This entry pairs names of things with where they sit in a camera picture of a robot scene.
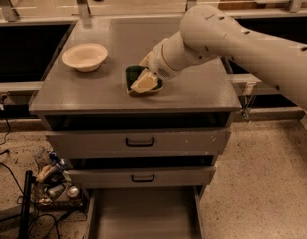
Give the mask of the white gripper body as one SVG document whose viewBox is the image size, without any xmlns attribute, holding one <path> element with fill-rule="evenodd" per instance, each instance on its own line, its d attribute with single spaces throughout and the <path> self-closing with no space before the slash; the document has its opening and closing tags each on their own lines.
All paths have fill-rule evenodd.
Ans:
<svg viewBox="0 0 307 239">
<path fill-rule="evenodd" d="M 150 51 L 147 67 L 166 81 L 179 74 L 178 59 L 177 44 L 172 39 L 164 39 Z"/>
</svg>

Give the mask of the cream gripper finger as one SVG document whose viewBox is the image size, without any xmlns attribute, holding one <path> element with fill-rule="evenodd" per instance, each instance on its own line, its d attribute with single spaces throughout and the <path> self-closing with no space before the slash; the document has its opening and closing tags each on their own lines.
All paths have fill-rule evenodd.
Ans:
<svg viewBox="0 0 307 239">
<path fill-rule="evenodd" d="M 147 67 L 148 64 L 149 64 L 149 60 L 150 60 L 150 55 L 146 55 L 146 56 L 139 62 L 139 66 Z"/>
<path fill-rule="evenodd" d="M 152 90 L 158 85 L 158 77 L 149 69 L 143 69 L 137 79 L 132 83 L 131 89 L 137 93 Z"/>
</svg>

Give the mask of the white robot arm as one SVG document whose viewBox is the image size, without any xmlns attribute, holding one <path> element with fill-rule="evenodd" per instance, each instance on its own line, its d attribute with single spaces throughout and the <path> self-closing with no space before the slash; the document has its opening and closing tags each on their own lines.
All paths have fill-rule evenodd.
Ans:
<svg viewBox="0 0 307 239">
<path fill-rule="evenodd" d="M 249 30 L 207 5 L 190 8 L 178 32 L 141 60 L 144 69 L 131 89 L 148 92 L 159 80 L 172 79 L 216 57 L 233 60 L 307 112 L 307 44 Z"/>
</svg>

